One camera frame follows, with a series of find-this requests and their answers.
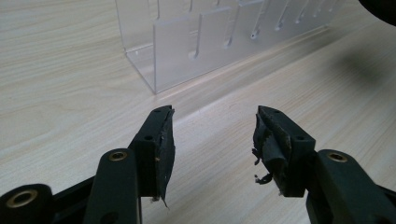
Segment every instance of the hole in acrylic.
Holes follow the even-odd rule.
[[[224,48],[227,49],[231,46],[231,44],[233,43],[233,38],[230,37],[230,39],[224,41]]]
[[[250,36],[250,39],[256,39],[257,36],[259,35],[259,33],[260,33],[260,30],[253,31],[253,33]]]
[[[202,15],[200,15],[200,17],[199,17],[197,45],[195,47],[195,50],[189,53],[189,58],[191,60],[195,60],[199,54],[199,43],[201,41],[201,29],[202,29]]]
[[[285,8],[283,9],[282,15],[280,16],[280,19],[277,22],[277,26],[275,28],[277,31],[279,31],[283,27],[283,24],[285,23],[286,15],[288,14],[288,10],[290,8],[289,4],[290,4],[290,0],[286,3]]]
[[[321,0],[320,3],[318,4],[317,10],[314,12],[314,17],[316,17],[322,10],[323,4],[326,2],[326,0]]]
[[[193,3],[192,0],[190,0],[190,1],[189,1],[189,4],[190,4],[190,6],[189,6],[189,12],[192,12],[192,3]]]
[[[297,20],[296,20],[296,23],[300,23],[300,22],[303,20],[303,17],[305,16],[306,8],[308,7],[308,4],[309,4],[310,1],[311,1],[311,0],[307,0],[307,1],[305,2],[304,7],[303,7],[303,9],[301,10],[301,12],[300,12],[300,14],[299,14],[299,16],[298,16],[298,18],[297,18]]]
[[[334,0],[334,2],[332,3],[332,6],[329,8],[329,12],[332,12],[335,8],[335,6],[338,4],[339,0]]]
[[[220,0],[215,0],[213,2],[213,7],[218,7],[220,5]]]
[[[149,17],[157,21],[160,18],[160,0],[148,0],[148,12]]]

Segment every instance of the light wood tabletop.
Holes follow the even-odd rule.
[[[149,112],[172,105],[176,161],[144,223],[309,223],[305,199],[260,186],[251,154],[258,105],[354,157],[396,190],[396,27],[348,0],[314,35],[153,94],[124,55],[113,0],[0,1],[0,194],[57,193],[127,147]]]

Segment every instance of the transparent plastic panel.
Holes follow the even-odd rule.
[[[164,91],[327,25],[345,0],[117,0],[126,55]]]

